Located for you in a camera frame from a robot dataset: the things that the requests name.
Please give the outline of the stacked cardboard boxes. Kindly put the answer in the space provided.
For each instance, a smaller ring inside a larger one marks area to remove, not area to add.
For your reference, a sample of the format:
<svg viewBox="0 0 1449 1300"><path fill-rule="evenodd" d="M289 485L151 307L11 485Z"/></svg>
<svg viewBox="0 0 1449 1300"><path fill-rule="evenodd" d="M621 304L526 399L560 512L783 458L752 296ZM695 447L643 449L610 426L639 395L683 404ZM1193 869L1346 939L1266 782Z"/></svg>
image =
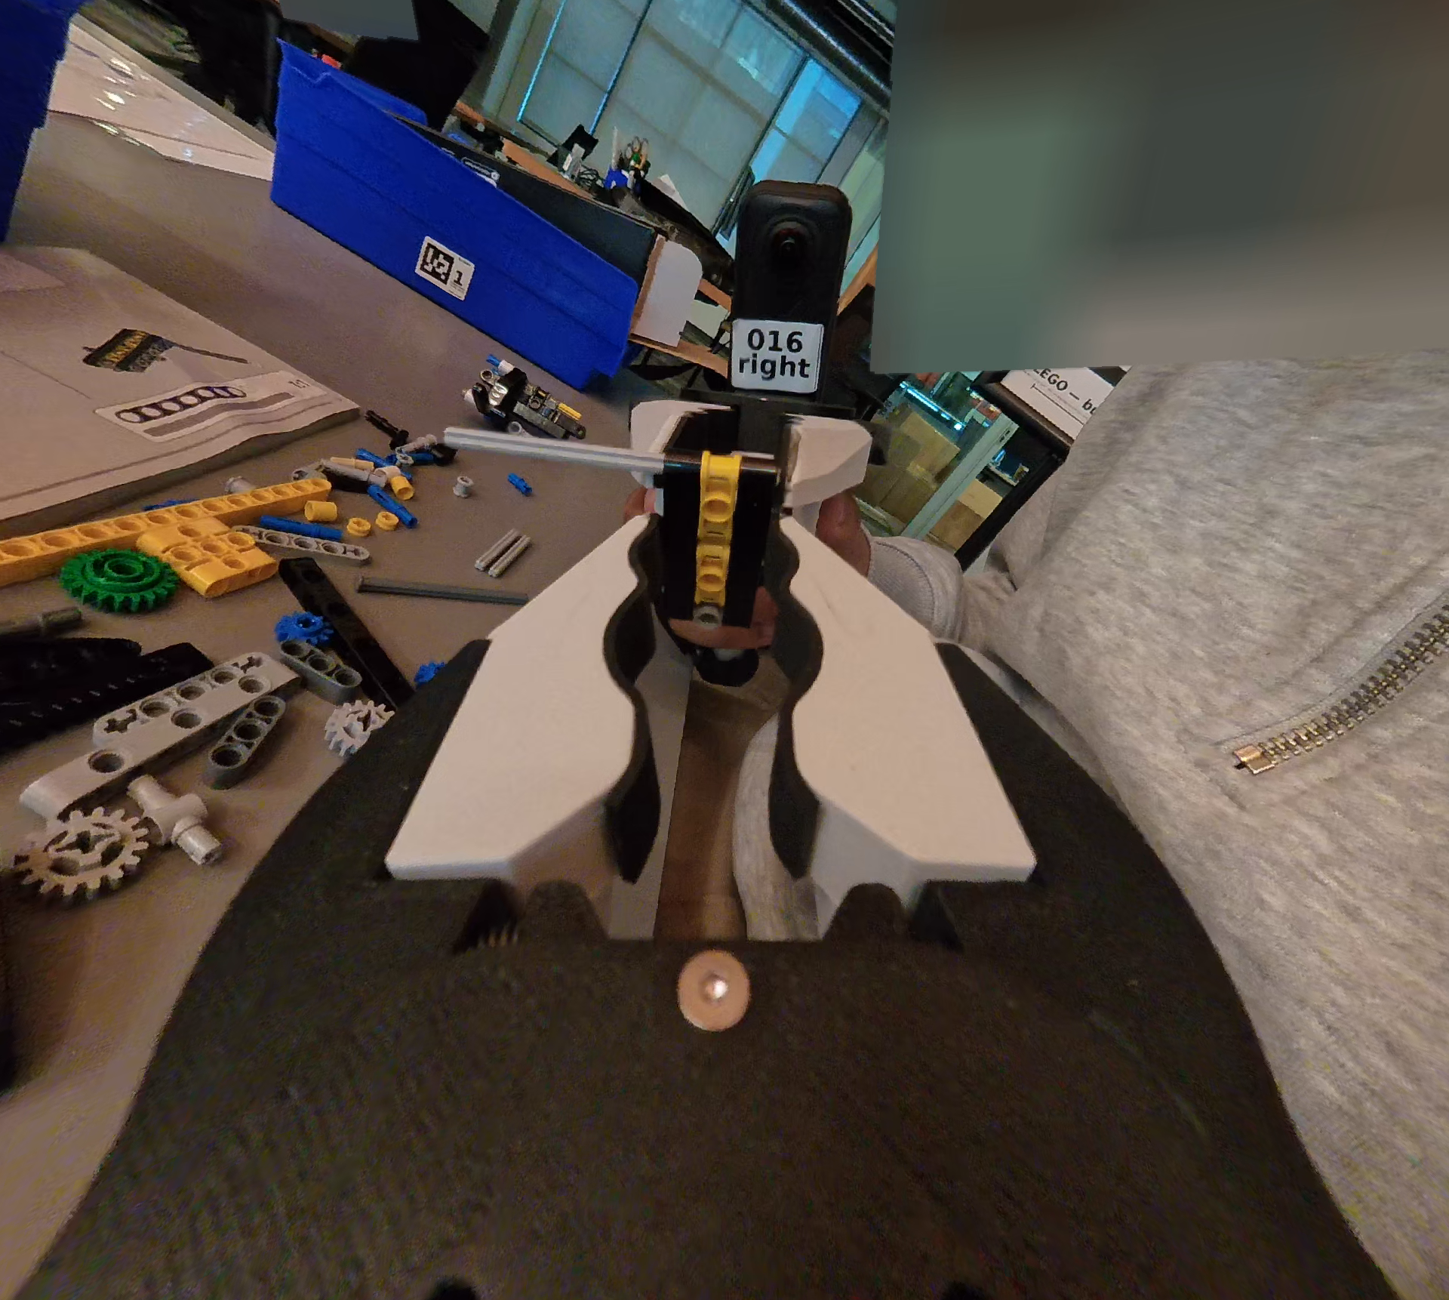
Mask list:
<svg viewBox="0 0 1449 1300"><path fill-rule="evenodd" d="M987 470L1016 434L990 404L968 399L951 413L916 389L896 391L873 421L882 463L869 465L854 494L867 535L959 555L1005 502Z"/></svg>

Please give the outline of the white paper sheet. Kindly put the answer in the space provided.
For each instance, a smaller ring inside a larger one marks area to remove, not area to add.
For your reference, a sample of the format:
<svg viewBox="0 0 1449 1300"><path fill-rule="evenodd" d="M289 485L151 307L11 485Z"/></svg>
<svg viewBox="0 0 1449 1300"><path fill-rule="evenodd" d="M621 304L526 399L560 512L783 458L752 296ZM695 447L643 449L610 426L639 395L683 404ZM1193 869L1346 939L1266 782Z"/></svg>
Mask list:
<svg viewBox="0 0 1449 1300"><path fill-rule="evenodd" d="M174 75L77 18L48 94L48 120L90 122L176 165L269 184L274 147Z"/></svg>

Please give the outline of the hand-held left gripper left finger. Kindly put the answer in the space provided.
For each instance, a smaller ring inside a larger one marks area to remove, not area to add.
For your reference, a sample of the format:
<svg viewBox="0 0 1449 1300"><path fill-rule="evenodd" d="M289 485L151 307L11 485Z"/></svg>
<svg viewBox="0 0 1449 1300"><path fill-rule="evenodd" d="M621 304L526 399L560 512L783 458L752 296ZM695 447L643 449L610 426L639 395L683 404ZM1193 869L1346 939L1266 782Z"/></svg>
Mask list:
<svg viewBox="0 0 1449 1300"><path fill-rule="evenodd" d="M643 876L660 777L641 676L660 645L651 517L611 538L489 638L388 849L395 880Z"/></svg>

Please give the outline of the cluttered office desk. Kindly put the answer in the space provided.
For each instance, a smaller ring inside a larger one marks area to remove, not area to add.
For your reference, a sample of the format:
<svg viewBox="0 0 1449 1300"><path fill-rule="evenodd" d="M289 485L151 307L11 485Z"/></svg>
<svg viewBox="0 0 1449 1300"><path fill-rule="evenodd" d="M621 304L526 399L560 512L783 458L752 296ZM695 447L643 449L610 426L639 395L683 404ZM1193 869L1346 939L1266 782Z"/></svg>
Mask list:
<svg viewBox="0 0 1449 1300"><path fill-rule="evenodd" d="M488 156L493 164L513 168L537 181L563 189L569 194L617 205L631 215L663 222L690 238L703 238L719 255L729 255L723 235L717 235L708 221L701 221L686 205L679 190L663 173L639 173L637 170L604 168L591 158L575 158L569 170L554 165L554 153L536 148L522 134L505 129L466 110L463 103L446 119L443 134L465 148Z"/></svg>

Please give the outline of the black yellow lego beam assembly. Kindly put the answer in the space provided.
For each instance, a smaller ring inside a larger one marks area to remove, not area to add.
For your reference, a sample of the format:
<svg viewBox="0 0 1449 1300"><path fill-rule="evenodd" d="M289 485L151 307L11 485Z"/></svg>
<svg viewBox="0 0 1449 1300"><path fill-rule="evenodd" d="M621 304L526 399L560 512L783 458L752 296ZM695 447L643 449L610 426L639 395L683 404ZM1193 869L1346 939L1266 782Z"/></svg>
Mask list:
<svg viewBox="0 0 1449 1300"><path fill-rule="evenodd" d="M763 455L671 452L656 483L660 541L659 615L686 625L708 658L741 661L761 588L769 528L781 510L781 466Z"/></svg>

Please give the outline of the cardboard box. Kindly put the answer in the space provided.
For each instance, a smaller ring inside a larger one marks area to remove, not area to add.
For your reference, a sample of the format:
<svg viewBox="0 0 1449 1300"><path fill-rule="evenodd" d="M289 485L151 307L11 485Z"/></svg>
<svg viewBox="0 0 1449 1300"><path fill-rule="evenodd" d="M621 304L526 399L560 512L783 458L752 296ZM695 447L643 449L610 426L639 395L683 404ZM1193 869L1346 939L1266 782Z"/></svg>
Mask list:
<svg viewBox="0 0 1449 1300"><path fill-rule="evenodd" d="M703 280L696 254L679 242L656 236L631 318L628 347L660 353L717 379L728 379L728 355L683 340L701 289L705 289L711 307L723 315L729 313L729 296Z"/></svg>

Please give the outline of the blue storage bin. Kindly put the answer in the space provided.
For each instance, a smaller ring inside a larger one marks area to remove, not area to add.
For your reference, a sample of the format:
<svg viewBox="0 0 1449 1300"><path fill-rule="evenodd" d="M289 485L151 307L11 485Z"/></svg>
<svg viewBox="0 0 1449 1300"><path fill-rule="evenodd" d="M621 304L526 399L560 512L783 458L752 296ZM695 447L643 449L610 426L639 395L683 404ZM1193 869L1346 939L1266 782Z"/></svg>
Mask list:
<svg viewBox="0 0 1449 1300"><path fill-rule="evenodd" d="M471 168L420 115L280 43L272 204L563 384L611 380L639 281Z"/></svg>
<svg viewBox="0 0 1449 1300"><path fill-rule="evenodd" d="M28 168L30 141L48 115L68 32L86 0L3 0L3 238Z"/></svg>

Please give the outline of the lego instruction booklet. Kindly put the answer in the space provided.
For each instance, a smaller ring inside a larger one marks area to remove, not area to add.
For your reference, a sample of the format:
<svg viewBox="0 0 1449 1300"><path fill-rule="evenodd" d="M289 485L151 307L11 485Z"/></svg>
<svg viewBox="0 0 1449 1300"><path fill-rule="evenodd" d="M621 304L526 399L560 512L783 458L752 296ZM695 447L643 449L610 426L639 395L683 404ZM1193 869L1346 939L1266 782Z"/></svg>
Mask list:
<svg viewBox="0 0 1449 1300"><path fill-rule="evenodd" d="M356 405L75 247L3 250L3 530L280 446Z"/></svg>

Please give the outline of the pile of loose lego pieces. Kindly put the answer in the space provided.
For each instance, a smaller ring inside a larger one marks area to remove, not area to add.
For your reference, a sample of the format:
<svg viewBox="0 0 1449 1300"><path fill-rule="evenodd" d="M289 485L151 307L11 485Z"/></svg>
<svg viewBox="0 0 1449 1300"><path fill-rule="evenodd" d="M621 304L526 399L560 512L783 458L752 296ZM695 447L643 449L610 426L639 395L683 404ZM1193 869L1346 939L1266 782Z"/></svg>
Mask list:
<svg viewBox="0 0 1449 1300"><path fill-rule="evenodd" d="M17 891L79 903L129 883L146 855L176 845L195 863L220 860L200 795L174 795L158 774L207 754L203 784L247 779L253 758L284 719L289 696L310 691L329 705L328 747L348 760L414 700L414 685L329 585L318 558L368 562L370 550L338 541L333 528L298 522L303 506L331 494L321 474L271 489L250 489L203 502L102 520L72 530L3 543L3 579L28 581L54 570L72 598L95 595L112 611L138 611L149 598L195 590L213 601L279 577L300 612L282 621L264 651L212 663L191 645L142 653L131 666L84 670L77 712L64 728L89 725L89 747L31 782L21 807L38 826L11 855ZM489 590L529 543L508 535L476 559L471 585L427 585L393 574L360 574L358 591L407 600L526 606L513 590Z"/></svg>

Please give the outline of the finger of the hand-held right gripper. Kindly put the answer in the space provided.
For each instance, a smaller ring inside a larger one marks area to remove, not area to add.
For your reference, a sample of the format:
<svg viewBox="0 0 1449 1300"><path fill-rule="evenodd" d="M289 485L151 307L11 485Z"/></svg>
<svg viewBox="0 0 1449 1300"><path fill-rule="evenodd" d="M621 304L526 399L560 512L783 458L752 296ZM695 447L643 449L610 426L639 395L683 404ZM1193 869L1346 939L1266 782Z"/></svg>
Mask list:
<svg viewBox="0 0 1449 1300"><path fill-rule="evenodd" d="M797 522L817 520L819 506L860 485L873 455L873 435L856 421L790 417L783 512Z"/></svg>
<svg viewBox="0 0 1449 1300"><path fill-rule="evenodd" d="M726 409L722 401L647 401L631 413L631 447L643 455L663 455L688 415ZM663 476L637 476L637 489L627 501L627 517L660 516L664 510Z"/></svg>

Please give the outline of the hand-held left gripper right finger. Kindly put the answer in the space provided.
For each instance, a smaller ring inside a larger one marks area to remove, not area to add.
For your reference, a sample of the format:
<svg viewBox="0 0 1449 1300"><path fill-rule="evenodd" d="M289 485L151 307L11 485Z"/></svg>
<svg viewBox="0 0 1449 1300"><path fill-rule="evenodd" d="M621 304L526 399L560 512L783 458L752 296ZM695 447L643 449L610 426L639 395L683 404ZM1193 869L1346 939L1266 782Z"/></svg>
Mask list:
<svg viewBox="0 0 1449 1300"><path fill-rule="evenodd" d="M1022 883L1036 853L958 689L968 656L932 639L815 533L773 538L776 658L792 689L773 769L773 840L819 922L856 887L914 910L939 880Z"/></svg>

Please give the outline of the person's right hand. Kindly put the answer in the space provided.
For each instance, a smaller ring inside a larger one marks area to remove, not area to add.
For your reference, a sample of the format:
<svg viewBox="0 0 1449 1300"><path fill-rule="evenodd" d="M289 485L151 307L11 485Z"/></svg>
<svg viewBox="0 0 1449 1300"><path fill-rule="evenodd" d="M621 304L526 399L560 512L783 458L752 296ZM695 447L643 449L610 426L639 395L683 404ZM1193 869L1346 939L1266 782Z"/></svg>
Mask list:
<svg viewBox="0 0 1449 1300"><path fill-rule="evenodd" d="M621 516L623 523L655 513L656 494L651 489L633 485ZM869 574L871 548L853 494L836 494L821 502L815 535L860 577ZM674 619L669 629L679 642L701 651L745 653L765 651L773 645L776 619L779 604L775 595L769 590L759 588L753 598L752 621L743 628L705 628L696 621Z"/></svg>

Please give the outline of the small black lego assembly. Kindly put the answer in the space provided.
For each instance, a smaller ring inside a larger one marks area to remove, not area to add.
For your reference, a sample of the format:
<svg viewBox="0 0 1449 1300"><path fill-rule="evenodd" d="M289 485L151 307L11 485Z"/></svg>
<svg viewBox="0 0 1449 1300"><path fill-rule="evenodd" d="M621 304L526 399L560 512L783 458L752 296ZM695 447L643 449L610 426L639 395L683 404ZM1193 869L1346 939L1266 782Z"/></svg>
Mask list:
<svg viewBox="0 0 1449 1300"><path fill-rule="evenodd" d="M463 391L463 399L485 425L506 435L532 435L552 442L584 442L586 425L583 415L561 404L546 389L533 384L529 377L489 355L472 384Z"/></svg>

